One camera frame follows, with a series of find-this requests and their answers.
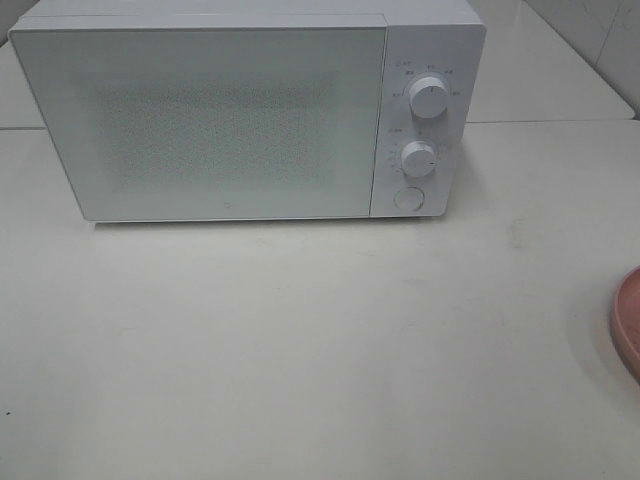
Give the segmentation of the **white microwave door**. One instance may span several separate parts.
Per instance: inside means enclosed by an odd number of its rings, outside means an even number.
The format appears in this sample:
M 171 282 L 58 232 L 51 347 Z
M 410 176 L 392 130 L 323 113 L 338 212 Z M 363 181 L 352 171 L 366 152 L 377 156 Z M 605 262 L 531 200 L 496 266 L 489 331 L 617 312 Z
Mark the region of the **white microwave door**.
M 381 28 L 15 32 L 83 216 L 369 212 Z

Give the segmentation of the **pink round plate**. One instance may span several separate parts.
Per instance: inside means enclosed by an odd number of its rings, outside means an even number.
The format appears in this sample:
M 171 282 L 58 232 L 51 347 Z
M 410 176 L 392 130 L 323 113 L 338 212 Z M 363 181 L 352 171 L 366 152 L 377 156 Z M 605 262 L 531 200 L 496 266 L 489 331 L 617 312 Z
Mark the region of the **pink round plate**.
M 621 362 L 639 382 L 639 268 L 630 271 L 612 299 L 610 335 Z

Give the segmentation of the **round white door button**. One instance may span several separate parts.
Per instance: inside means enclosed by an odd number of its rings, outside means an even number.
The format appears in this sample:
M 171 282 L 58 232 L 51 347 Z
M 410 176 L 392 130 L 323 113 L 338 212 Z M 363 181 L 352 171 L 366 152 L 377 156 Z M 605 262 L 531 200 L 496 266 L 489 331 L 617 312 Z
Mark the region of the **round white door button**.
M 417 212 L 424 205 L 424 192 L 416 187 L 406 187 L 399 190 L 394 196 L 395 206 L 402 211 Z

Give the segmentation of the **lower white timer knob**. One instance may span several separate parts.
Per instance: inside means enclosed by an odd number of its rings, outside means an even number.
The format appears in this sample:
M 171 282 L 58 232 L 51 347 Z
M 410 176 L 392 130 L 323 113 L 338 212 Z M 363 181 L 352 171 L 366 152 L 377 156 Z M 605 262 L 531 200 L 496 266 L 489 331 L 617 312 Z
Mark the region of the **lower white timer knob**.
M 435 148 L 428 142 L 413 141 L 406 144 L 400 152 L 401 169 L 411 178 L 429 175 L 437 165 Z

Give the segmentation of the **upper white power knob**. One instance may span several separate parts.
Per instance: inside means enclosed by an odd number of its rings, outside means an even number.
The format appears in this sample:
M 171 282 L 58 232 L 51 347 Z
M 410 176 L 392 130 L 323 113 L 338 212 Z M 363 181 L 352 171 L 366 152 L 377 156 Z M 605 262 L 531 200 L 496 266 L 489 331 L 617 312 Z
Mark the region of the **upper white power knob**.
M 426 72 L 410 83 L 407 93 L 412 114 L 420 119 L 432 119 L 447 109 L 450 88 L 442 75 Z

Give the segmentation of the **white microwave oven body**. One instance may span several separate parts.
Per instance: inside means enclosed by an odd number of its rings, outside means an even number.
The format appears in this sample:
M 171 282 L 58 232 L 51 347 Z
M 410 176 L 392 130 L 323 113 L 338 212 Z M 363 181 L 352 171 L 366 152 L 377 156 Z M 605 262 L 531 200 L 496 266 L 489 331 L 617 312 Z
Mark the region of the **white microwave oven body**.
M 486 36 L 485 25 L 465 1 L 41 1 L 19 18 L 8 38 L 27 80 L 12 41 L 15 32 L 356 28 L 385 32 L 368 214 L 191 221 L 440 216 L 452 187 Z M 447 109 L 432 119 L 412 114 L 407 93 L 410 83 L 426 72 L 442 75 L 450 88 Z M 413 141 L 428 142 L 436 150 L 436 168 L 422 178 L 408 177 L 401 169 L 400 152 Z M 395 194 L 406 187 L 424 192 L 417 212 L 394 204 Z

